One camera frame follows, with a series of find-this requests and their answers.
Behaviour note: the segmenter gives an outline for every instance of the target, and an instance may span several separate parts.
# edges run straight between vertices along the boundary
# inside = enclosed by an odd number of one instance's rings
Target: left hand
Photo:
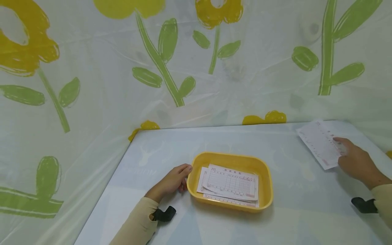
[[[187,191],[187,181],[185,178],[192,171],[192,166],[183,164],[173,168],[161,181],[151,188],[145,195],[157,203],[160,203],[162,198],[173,193],[178,189],[180,193]]]

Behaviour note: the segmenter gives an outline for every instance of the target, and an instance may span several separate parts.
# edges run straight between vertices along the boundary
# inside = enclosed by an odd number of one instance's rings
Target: beige sleeve
[[[157,208],[156,201],[147,197],[140,199],[110,245],[146,245],[158,224],[158,221],[149,218]]]
[[[379,185],[372,189],[372,194],[380,217],[392,230],[392,184]]]

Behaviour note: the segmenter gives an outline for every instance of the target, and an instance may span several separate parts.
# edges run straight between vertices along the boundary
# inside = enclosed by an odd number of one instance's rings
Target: plastic sheet backdrop
[[[391,12],[0,0],[0,244],[72,244],[140,129],[348,120],[391,156]]]

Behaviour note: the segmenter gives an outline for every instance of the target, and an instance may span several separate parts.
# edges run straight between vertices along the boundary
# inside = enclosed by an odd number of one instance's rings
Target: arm
[[[347,155],[339,158],[339,166],[349,176],[361,181],[374,196],[380,217],[392,230],[392,180],[378,170],[369,153],[350,140],[334,138],[347,149]]]
[[[145,245],[156,231],[158,222],[152,220],[159,203],[177,189],[179,192],[186,191],[185,178],[191,171],[192,166],[188,164],[175,167],[151,188],[132,210],[110,245]]]

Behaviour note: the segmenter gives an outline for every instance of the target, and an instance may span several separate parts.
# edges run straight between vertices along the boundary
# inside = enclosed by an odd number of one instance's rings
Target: receipt
[[[333,140],[333,134],[321,120],[308,123],[297,133],[312,152],[324,170],[338,166],[338,159],[344,155],[344,147]]]

